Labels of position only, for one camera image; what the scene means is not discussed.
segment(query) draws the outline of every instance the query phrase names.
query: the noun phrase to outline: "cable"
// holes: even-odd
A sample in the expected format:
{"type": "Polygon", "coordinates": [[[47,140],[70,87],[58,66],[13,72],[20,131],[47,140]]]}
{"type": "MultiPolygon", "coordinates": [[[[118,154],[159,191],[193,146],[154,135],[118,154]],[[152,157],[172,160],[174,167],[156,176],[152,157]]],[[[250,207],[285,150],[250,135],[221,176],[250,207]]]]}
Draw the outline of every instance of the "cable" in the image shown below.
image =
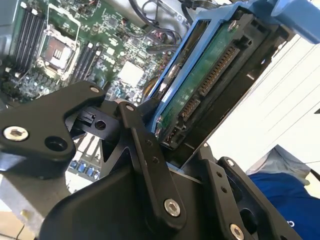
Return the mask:
{"type": "Polygon", "coordinates": [[[15,240],[18,240],[18,239],[19,239],[19,236],[20,236],[20,234],[21,234],[21,232],[22,232],[22,230],[23,230],[24,228],[25,228],[25,225],[22,226],[22,228],[20,229],[18,235],[15,237],[15,240]]]}
{"type": "Polygon", "coordinates": [[[149,21],[151,21],[151,22],[153,22],[153,23],[156,23],[157,22],[157,15],[158,15],[158,13],[156,14],[156,16],[155,16],[155,18],[154,19],[151,19],[151,18],[148,18],[147,17],[147,14],[146,14],[146,12],[145,12],[145,7],[146,7],[146,5],[147,4],[149,4],[149,3],[152,3],[153,2],[153,0],[148,0],[148,1],[146,1],[143,5],[142,5],[142,7],[141,7],[141,11],[142,11],[142,13],[144,14],[144,16],[149,20],[149,21]]]}
{"type": "Polygon", "coordinates": [[[138,8],[138,5],[137,3],[135,2],[135,0],[129,0],[129,3],[132,7],[132,9],[134,10],[134,12],[138,15],[139,18],[141,18],[141,20],[146,23],[147,25],[153,27],[155,30],[158,30],[159,32],[162,32],[162,33],[167,33],[168,35],[172,36],[173,35],[173,39],[174,39],[174,42],[176,43],[177,42],[177,39],[176,39],[176,36],[175,34],[178,36],[178,40],[181,42],[182,41],[182,38],[180,36],[180,34],[175,31],[175,30],[171,30],[171,29],[167,29],[167,28],[161,28],[157,25],[155,25],[153,22],[150,22],[148,20],[148,18],[140,11],[140,9],[138,8]]]}
{"type": "Polygon", "coordinates": [[[191,18],[190,14],[187,10],[187,5],[185,3],[181,4],[181,10],[182,10],[182,13],[183,13],[186,21],[188,22],[188,24],[192,25],[194,23],[194,20],[191,18]]]}
{"type": "Polygon", "coordinates": [[[146,33],[144,33],[142,35],[135,35],[131,31],[129,31],[126,27],[124,27],[123,29],[126,32],[126,34],[128,34],[130,37],[136,38],[136,39],[144,38],[144,37],[148,36],[153,31],[153,29],[151,29],[150,31],[147,31],[146,33]]]}
{"type": "Polygon", "coordinates": [[[162,45],[147,47],[145,51],[148,54],[160,54],[167,51],[176,51],[178,47],[179,47],[178,45],[162,44],[162,45]]]}

